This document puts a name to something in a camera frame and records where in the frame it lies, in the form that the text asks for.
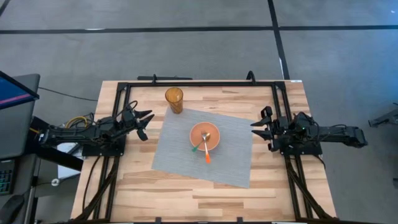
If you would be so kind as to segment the black clamp bar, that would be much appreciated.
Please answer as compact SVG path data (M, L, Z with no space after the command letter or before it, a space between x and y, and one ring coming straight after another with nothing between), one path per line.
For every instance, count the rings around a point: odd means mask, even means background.
M137 80L139 81L151 81L152 83L156 83L158 81L162 80L193 80L193 78L188 78L188 77L162 77L162 76L157 76L156 74L153 74L152 76L138 76Z

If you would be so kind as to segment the computer monitor with blue screen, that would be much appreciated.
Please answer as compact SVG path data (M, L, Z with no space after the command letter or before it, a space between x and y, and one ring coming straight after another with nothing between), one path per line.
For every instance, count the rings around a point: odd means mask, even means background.
M38 100L36 91L0 71L0 110Z

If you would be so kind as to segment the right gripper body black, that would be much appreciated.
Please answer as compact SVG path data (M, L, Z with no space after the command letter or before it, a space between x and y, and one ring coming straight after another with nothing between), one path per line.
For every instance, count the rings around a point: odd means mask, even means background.
M266 106L261 111L262 118L270 117L273 115L272 108L270 106ZM269 124L266 124L266 129L271 131L271 139L268 144L268 148L271 152L282 151L289 145L289 136L287 135L288 122L285 116L280 117L279 119L272 120Z

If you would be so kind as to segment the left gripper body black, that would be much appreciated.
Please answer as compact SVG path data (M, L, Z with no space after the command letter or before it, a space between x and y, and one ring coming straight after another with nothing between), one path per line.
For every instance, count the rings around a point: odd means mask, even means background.
M140 120L143 118L136 117L136 110L129 108L123 112L123 124L129 131L136 130L137 135L141 141L148 140L146 133L144 132L145 127L142 127Z

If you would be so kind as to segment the amber ribbed plastic cup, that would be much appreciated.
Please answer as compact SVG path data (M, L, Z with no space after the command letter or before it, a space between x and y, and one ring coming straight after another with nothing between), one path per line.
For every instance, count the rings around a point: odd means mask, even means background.
M177 87L169 88L165 92L165 99L175 114L183 111L183 91Z

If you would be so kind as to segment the black metal table frame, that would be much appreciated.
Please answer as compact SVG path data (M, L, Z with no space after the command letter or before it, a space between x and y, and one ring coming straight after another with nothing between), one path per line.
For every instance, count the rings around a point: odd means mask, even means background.
M287 81L278 96L265 80L256 85L247 80L177 80L183 90L184 107L259 119L265 106L279 105L279 112L309 112L302 83ZM126 140L119 160L115 186L103 195L99 216L111 215L113 222L146 222L161 218L165 222L194 221L281 221L312 217L301 191L291 192L285 158L270 152L267 143L254 136L250 148L252 167L250 187L242 189L207 180L182 177L153 170L151 165L167 109L165 91L168 81L153 85L135 81L130 96L139 110L152 110L154 119L147 127L148 140L135 134Z

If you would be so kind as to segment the fork with orange-red handle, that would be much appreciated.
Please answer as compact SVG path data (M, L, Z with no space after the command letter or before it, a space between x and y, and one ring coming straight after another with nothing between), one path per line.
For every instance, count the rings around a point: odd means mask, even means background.
M210 159L210 155L208 152L208 147L207 147L207 140L209 140L210 137L210 133L207 133L206 131L202 131L201 132L201 136L203 138L203 143L205 146L205 159L206 159L206 163L210 164L211 163L211 159Z

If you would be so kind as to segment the grey stand base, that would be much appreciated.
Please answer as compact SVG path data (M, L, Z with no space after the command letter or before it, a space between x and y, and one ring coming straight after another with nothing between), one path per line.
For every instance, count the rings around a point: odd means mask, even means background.
M381 124L392 124L398 125L398 104L396 104L397 108L376 118L368 121L368 124L372 128L376 128Z

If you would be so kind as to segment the black keyboard with lit keys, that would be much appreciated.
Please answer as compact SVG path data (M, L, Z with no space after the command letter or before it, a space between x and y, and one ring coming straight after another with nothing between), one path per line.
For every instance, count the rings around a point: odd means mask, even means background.
M0 195L12 193L15 168L15 160L0 161Z

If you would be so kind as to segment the grey woven placemat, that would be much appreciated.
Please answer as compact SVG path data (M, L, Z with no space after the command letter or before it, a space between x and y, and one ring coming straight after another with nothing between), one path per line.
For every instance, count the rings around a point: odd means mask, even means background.
M213 123L221 137L209 152L193 152L190 131L201 122ZM152 168L164 172L204 179L236 187L248 188L252 158L252 126L250 119L236 118L204 111L184 109L175 114L169 108L159 136Z

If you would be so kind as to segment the pink ceramic bowl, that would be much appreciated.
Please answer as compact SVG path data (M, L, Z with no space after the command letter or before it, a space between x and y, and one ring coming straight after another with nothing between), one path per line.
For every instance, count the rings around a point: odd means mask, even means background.
M202 132L206 132L210 135L209 139L206 140L208 151L215 149L220 142L221 134L219 129L210 122L201 122L193 126L190 131L190 142L192 146L197 146L199 151L205 151L205 145L202 142Z

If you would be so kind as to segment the spoon with green handle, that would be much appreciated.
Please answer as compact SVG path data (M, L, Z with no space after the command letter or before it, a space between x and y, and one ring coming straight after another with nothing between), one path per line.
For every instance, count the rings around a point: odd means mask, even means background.
M206 142L206 140L210 137L210 133L203 133L201 136L202 136L201 143L202 143L202 142ZM196 152L201 143L197 144L197 145L192 149L192 151L193 151L193 152Z

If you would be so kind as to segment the black diagonal support beam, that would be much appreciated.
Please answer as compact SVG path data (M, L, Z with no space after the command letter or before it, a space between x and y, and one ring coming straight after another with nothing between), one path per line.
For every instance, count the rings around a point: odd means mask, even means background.
M81 171L83 167L83 160L79 159L66 152L58 151L52 147L42 147L37 142L27 141L25 144L25 151L28 154L35 154L37 157L56 163L73 170Z

